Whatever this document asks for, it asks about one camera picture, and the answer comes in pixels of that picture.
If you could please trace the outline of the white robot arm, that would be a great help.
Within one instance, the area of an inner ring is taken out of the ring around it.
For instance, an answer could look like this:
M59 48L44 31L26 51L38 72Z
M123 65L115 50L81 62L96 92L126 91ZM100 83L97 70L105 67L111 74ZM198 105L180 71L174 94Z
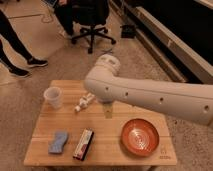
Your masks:
M103 102L120 101L213 129L213 85L138 80L118 76L120 61L104 54L84 80Z

